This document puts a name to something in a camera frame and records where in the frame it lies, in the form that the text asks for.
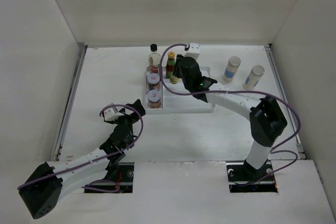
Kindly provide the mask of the spice jar orange contents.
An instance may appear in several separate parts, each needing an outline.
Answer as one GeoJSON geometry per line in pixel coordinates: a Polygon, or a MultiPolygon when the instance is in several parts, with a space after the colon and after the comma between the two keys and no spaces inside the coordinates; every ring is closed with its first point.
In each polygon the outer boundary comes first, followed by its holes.
{"type": "Polygon", "coordinates": [[[150,90],[147,94],[148,105],[150,109],[161,107],[161,93],[158,90],[150,90]]]}

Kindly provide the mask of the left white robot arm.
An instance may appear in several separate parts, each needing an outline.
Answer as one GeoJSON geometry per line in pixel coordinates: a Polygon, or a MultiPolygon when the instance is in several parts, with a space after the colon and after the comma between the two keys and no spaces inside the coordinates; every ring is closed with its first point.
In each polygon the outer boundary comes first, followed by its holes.
{"type": "Polygon", "coordinates": [[[109,104],[99,113],[104,122],[115,125],[113,132],[90,153],[59,165],[44,162],[20,185],[18,193],[33,219],[50,213],[69,193],[102,180],[113,181],[125,151],[139,139],[133,125],[143,122],[145,108],[140,100],[126,105],[109,104]]]}

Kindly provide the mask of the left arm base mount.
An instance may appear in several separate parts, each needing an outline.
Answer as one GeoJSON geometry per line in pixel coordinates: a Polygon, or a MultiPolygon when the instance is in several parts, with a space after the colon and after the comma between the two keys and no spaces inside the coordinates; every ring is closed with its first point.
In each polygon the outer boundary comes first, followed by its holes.
{"type": "Polygon", "coordinates": [[[84,187],[86,194],[129,194],[133,192],[135,163],[119,163],[104,179],[84,187]]]}

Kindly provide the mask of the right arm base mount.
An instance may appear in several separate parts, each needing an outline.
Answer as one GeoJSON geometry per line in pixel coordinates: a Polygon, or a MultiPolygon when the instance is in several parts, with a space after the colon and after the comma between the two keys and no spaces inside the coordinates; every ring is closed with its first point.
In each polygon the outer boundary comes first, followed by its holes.
{"type": "Polygon", "coordinates": [[[231,193],[277,193],[273,167],[267,161],[259,170],[244,162],[227,162],[227,178],[231,193]]]}

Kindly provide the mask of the small yellow label bottle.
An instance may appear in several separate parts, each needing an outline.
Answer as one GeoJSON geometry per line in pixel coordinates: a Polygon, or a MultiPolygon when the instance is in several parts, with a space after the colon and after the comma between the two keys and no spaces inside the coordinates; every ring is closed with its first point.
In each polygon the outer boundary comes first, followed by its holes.
{"type": "Polygon", "coordinates": [[[178,78],[177,76],[172,75],[172,76],[170,77],[170,83],[171,83],[171,84],[177,84],[178,82],[179,82],[179,78],[178,78]]]}

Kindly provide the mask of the spice jar dark contents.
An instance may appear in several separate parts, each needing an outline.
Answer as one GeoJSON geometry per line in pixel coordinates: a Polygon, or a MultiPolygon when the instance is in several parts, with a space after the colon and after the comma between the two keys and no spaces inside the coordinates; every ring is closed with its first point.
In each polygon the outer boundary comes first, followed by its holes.
{"type": "Polygon", "coordinates": [[[161,82],[160,82],[160,76],[158,73],[149,73],[147,75],[147,83],[149,90],[157,90],[160,91],[161,89],[161,82]]]}

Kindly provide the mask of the green bottle yellow cap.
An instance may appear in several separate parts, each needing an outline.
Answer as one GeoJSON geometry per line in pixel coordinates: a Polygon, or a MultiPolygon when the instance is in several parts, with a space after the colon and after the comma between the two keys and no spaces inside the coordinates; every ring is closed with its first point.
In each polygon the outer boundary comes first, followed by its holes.
{"type": "Polygon", "coordinates": [[[173,75],[175,68],[175,53],[170,51],[168,53],[168,59],[166,63],[166,78],[170,79],[173,75]]]}

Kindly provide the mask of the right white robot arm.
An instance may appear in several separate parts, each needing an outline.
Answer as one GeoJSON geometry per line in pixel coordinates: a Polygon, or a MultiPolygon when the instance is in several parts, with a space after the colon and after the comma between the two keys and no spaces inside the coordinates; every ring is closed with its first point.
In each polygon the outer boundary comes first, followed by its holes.
{"type": "Polygon", "coordinates": [[[270,95],[256,99],[229,93],[215,79],[203,76],[197,61],[192,57],[179,56],[175,73],[194,98],[222,106],[249,121],[254,141],[244,160],[243,172],[248,179],[257,180],[262,175],[275,140],[287,126],[287,120],[277,100],[270,95]]]}

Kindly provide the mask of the dark sauce bottle black cap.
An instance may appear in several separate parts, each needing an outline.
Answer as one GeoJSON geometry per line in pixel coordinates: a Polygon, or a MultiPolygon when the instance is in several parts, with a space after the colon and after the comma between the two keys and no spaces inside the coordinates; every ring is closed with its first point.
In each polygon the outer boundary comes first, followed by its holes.
{"type": "Polygon", "coordinates": [[[157,51],[157,45],[151,44],[150,45],[151,54],[149,55],[149,68],[151,73],[160,74],[160,61],[161,55],[157,51]]]}

